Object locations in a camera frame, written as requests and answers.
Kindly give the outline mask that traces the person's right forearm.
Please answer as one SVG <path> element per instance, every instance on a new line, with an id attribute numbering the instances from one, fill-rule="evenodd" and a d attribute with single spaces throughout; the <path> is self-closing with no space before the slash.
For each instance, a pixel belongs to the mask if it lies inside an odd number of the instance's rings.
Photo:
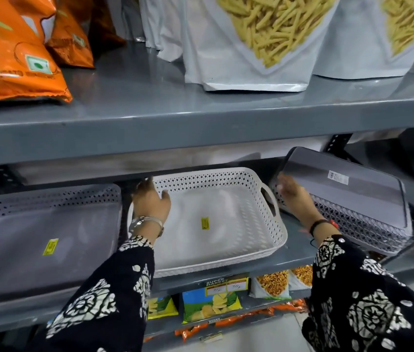
<path id="1" fill-rule="evenodd" d="M 314 352 L 414 352 L 414 290 L 330 224 L 313 263 L 302 334 Z"/>

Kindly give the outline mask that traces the row of orange packets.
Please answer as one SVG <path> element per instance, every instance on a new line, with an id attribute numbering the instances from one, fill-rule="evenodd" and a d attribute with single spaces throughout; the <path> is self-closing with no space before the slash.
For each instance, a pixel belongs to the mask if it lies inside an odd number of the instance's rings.
<path id="1" fill-rule="evenodd" d="M 248 324 L 265 321 L 291 313 L 306 313 L 308 311 L 306 299 L 275 302 L 263 308 L 254 308 L 247 312 L 241 312 L 224 318 L 214 318 L 210 322 L 195 323 L 191 327 L 182 327 L 170 332 L 156 333 L 144 338 L 144 346 L 158 348 L 165 347 L 169 343 L 186 343 L 193 341 L 195 337 L 204 339 L 231 331 L 231 328 L 244 327 Z"/>

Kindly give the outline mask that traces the yellow shelf price tag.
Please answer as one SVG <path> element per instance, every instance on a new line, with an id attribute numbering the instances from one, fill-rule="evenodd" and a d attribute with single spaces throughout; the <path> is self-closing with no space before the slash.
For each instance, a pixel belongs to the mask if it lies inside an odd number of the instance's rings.
<path id="1" fill-rule="evenodd" d="M 207 282 L 204 289 L 205 296 L 208 297 L 228 294 L 231 292 L 246 291 L 249 289 L 249 281 L 250 279 L 248 277 L 242 277 L 235 279 L 221 278 Z"/>

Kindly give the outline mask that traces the large orange snack bag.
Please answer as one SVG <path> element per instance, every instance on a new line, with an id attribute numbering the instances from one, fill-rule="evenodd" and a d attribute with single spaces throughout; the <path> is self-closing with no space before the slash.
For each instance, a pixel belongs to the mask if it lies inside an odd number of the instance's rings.
<path id="1" fill-rule="evenodd" d="M 62 71 L 18 11 L 0 0 L 0 101 L 71 102 Z"/>

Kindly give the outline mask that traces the person's left hand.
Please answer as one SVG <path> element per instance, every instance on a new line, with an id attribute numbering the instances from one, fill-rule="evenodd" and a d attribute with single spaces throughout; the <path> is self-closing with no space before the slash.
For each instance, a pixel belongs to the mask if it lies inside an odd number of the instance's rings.
<path id="1" fill-rule="evenodd" d="M 147 238 L 152 243 L 162 234 L 169 213 L 159 212 L 160 199 L 152 177 L 137 185 L 132 194 L 133 215 L 137 219 L 130 229 L 132 234 Z"/>

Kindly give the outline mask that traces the clear pouch of yellow snack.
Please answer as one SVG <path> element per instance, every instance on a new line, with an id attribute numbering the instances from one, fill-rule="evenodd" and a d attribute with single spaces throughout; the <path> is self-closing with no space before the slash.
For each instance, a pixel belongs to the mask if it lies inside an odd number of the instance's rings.
<path id="1" fill-rule="evenodd" d="M 249 296 L 269 300 L 291 300 L 289 271 L 281 271 L 251 278 Z"/>
<path id="2" fill-rule="evenodd" d="M 288 270 L 290 290 L 307 290 L 312 288 L 313 266 L 306 265 Z"/>

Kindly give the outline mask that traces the black and red wrist band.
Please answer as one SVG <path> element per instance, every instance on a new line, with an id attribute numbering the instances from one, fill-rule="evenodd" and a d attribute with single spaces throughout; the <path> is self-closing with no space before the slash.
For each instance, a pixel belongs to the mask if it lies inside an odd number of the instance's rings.
<path id="1" fill-rule="evenodd" d="M 339 230 L 339 225 L 334 220 L 332 220 L 332 219 L 329 219 L 329 220 L 328 219 L 320 219 L 320 220 L 315 221 L 310 226 L 309 233 L 311 234 L 311 236 L 313 238 L 315 238 L 314 232 L 315 232 L 316 227 L 319 226 L 319 225 L 321 225 L 321 224 L 330 224 L 333 227 L 335 227 L 337 230 Z"/>

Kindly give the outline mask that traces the black perforated shelf upright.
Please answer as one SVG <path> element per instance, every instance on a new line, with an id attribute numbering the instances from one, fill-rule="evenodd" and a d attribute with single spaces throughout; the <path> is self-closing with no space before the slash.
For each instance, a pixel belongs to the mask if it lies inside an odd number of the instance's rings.
<path id="1" fill-rule="evenodd" d="M 352 156 L 345 151 L 351 137 L 352 133 L 333 135 L 322 151 L 339 159 L 353 162 Z"/>

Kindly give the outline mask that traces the person's left forearm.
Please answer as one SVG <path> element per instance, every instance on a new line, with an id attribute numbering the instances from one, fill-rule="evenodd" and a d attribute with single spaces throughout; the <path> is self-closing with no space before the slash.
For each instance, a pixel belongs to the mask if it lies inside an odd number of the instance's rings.
<path id="1" fill-rule="evenodd" d="M 131 236 L 48 323 L 36 352 L 141 352 L 155 270 L 154 249 Z"/>

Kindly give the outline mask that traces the white perforated plastic basket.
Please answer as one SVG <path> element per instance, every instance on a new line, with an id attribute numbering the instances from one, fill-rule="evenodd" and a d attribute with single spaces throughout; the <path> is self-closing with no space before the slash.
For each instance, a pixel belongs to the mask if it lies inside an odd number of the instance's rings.
<path id="1" fill-rule="evenodd" d="M 154 278 L 265 258 L 288 239 L 277 200 L 256 172 L 231 167 L 154 176 L 171 210 L 154 249 Z"/>

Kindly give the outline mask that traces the person's right hand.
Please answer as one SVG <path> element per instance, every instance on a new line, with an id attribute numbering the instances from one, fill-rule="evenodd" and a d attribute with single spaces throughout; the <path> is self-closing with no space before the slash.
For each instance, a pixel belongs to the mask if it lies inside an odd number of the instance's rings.
<path id="1" fill-rule="evenodd" d="M 287 210 L 292 213 L 307 230 L 317 220 L 324 217 L 315 207 L 310 194 L 296 182 L 295 196 L 282 196 Z"/>

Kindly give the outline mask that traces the white fries pouch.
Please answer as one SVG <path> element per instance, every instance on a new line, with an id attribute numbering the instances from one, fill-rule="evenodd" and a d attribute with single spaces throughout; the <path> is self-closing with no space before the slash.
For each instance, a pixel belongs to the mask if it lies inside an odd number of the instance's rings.
<path id="1" fill-rule="evenodd" d="M 414 64 L 414 0 L 340 0 L 313 75 L 404 76 Z"/>
<path id="2" fill-rule="evenodd" d="M 303 92 L 340 0 L 180 0 L 186 83 Z"/>

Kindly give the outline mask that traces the blue green chips packet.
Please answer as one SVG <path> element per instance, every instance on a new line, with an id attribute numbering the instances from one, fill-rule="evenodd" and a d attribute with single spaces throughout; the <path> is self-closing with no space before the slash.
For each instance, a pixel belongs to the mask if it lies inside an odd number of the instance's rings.
<path id="1" fill-rule="evenodd" d="M 181 295 L 183 324 L 189 324 L 218 315 L 241 310 L 238 294 L 225 286 L 185 291 Z"/>

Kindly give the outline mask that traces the yellow green snack packet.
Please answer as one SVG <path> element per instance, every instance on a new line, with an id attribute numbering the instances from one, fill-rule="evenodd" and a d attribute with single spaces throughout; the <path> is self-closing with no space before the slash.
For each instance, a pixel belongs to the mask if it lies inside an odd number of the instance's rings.
<path id="1" fill-rule="evenodd" d="M 148 299 L 148 320 L 178 316 L 179 312 L 172 296 Z"/>

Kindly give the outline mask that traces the dark orange snack bag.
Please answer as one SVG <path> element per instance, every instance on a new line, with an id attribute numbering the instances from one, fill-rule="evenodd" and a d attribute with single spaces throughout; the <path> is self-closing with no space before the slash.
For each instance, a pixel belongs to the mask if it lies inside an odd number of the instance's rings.
<path id="1" fill-rule="evenodd" d="M 116 34 L 106 0 L 92 0 L 89 42 L 93 54 L 102 54 L 126 45 Z"/>

